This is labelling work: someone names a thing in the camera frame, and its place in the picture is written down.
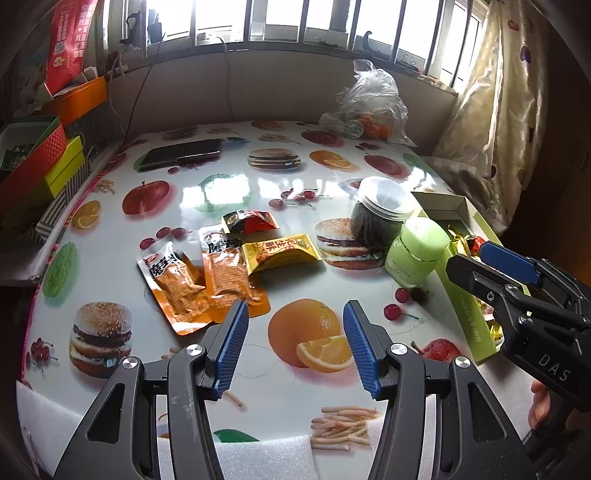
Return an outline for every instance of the orange snack bag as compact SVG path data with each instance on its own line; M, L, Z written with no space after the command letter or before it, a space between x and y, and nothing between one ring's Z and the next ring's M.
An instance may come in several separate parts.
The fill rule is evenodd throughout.
M213 320L205 279L172 235L142 252L138 265L176 333L187 335Z
M268 313L271 305L260 279L246 272L240 238L225 234L222 225L201 228L199 238L213 320L222 322L234 300L246 301L250 317Z

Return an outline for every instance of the smartphone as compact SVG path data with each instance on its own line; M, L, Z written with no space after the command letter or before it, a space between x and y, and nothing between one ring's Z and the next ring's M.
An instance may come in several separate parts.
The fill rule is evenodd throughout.
M166 147L153 148L142 160L139 171L156 168L199 163L220 156L222 141L218 138L198 142L179 143Z

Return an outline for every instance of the gold candy wrapper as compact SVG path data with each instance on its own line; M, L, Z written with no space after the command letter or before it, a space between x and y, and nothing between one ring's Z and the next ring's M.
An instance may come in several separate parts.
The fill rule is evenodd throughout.
M447 226L447 231L452 236L452 240L450 242L452 245L452 251L453 248L455 248L456 253L471 257L472 254L470 252L470 248L468 247L468 242L466 242L466 239L462 236L462 234L451 225Z
M321 260L318 250L305 233L244 244L242 251L249 275L282 265Z
M447 226L447 231L449 235L452 237L450 241L450 249L452 253L466 255L467 257L471 257L475 260L480 261L480 257L478 256L478 254L470 250L466 238L464 238L464 236L460 232L458 232L451 225ZM480 307L482 316L486 320L486 323L488 325L488 331L491 334L491 338L495 343L498 344L503 339L503 328L492 317L493 310L491 306L477 297L474 298L476 299L476 302Z

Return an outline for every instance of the hamburger print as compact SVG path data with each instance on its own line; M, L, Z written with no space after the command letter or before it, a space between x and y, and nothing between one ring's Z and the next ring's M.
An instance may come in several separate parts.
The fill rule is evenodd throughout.
M266 168L269 170L284 170L286 168L297 168L301 159L297 153L288 148L260 148L253 150L248 155L248 164L255 168Z
M353 236L348 218L331 218L316 225L316 245L322 259L333 267L368 270L383 266L384 252L361 245Z
M70 360L86 375L108 378L131 353L131 314L118 303L80 307L70 334Z

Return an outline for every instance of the curtain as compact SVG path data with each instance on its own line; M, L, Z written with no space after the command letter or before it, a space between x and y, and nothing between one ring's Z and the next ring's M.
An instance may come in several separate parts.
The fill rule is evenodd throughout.
M526 0L491 0L466 89L427 159L498 234L513 219L544 135L545 26Z

